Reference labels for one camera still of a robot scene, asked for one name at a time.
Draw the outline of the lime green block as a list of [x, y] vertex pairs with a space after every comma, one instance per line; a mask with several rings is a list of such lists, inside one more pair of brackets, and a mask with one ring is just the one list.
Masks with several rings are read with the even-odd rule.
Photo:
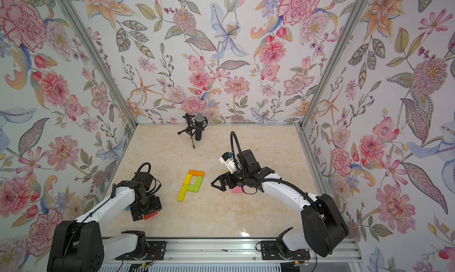
[[199, 186], [196, 186], [196, 185], [188, 185], [187, 186], [187, 191], [188, 192], [193, 192], [193, 193], [198, 193], [199, 192]]
[[194, 185], [199, 188], [202, 184], [202, 181], [203, 181], [203, 176], [198, 176], [196, 178], [196, 182], [194, 183]]

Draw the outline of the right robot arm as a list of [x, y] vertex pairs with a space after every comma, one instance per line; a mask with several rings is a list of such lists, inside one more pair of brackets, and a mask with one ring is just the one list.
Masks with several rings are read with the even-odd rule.
[[224, 153], [219, 161], [227, 172], [218, 176], [211, 186], [223, 192], [235, 187], [250, 187], [283, 202], [298, 213], [302, 229], [288, 228], [277, 238], [279, 253], [288, 258], [290, 253], [312, 250], [320, 257], [332, 254], [349, 235], [346, 221], [330, 195], [317, 196], [299, 189], [269, 167], [261, 167], [251, 150], [235, 155]]

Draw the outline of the long yellow block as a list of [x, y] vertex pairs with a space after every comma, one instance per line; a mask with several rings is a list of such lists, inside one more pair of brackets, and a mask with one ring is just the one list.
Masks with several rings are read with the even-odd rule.
[[177, 201], [178, 202], [183, 202], [185, 197], [186, 197], [186, 193], [187, 193], [187, 188], [188, 188], [188, 185], [187, 184], [183, 184], [181, 189], [180, 189], [180, 192], [179, 192], [179, 195], [177, 197]]

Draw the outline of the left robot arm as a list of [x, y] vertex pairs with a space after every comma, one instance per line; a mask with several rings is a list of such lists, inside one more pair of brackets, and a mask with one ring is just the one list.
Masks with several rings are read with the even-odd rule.
[[123, 255], [144, 259], [149, 245], [143, 231], [124, 231], [104, 239], [103, 231], [126, 208], [133, 221], [159, 212], [155, 196], [160, 187], [149, 172], [137, 171], [131, 180], [114, 184], [100, 204], [73, 221], [61, 222], [54, 231], [47, 270], [49, 272], [97, 272], [103, 264]]

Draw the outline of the red block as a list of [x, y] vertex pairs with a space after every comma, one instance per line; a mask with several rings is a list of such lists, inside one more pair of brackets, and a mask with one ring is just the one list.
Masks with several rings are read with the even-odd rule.
[[155, 211], [155, 212], [150, 213], [150, 214], [148, 214], [148, 215], [143, 215], [143, 219], [144, 219], [144, 220], [148, 220], [148, 219], [150, 219], [150, 218], [156, 216], [158, 213], [159, 213], [158, 211]]

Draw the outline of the pink block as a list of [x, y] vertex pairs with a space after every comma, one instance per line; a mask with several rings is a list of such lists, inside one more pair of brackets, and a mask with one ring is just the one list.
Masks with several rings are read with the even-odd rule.
[[232, 193], [243, 193], [243, 192], [244, 191], [243, 191], [242, 187], [240, 187], [240, 186], [237, 186], [232, 189]]

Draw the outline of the small yellow block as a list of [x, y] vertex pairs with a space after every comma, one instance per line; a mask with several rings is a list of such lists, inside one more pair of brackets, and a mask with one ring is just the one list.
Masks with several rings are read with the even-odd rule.
[[183, 181], [183, 185], [189, 185], [191, 180], [192, 180], [192, 175], [191, 174], [187, 174], [184, 181]]

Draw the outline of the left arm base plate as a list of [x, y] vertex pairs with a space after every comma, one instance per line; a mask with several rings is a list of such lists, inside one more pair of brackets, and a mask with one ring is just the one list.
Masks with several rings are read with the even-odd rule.
[[148, 240], [143, 231], [123, 231], [124, 234], [133, 234], [138, 237], [137, 246], [131, 253], [123, 254], [117, 257], [117, 260], [145, 260], [156, 261], [163, 260], [167, 242], [166, 241], [151, 241]]

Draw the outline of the orange long block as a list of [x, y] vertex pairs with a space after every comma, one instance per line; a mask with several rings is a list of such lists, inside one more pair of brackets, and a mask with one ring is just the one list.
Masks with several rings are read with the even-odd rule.
[[192, 176], [201, 176], [201, 177], [205, 176], [205, 173], [203, 171], [196, 171], [196, 170], [189, 170], [188, 174], [190, 174]]

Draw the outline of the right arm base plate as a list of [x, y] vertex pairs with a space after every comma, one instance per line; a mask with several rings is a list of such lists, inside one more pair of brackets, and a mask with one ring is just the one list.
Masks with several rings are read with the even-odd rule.
[[285, 243], [284, 236], [293, 227], [283, 231], [275, 240], [260, 241], [255, 245], [255, 250], [261, 254], [262, 260], [286, 260], [304, 262], [310, 260], [308, 249], [292, 251]]

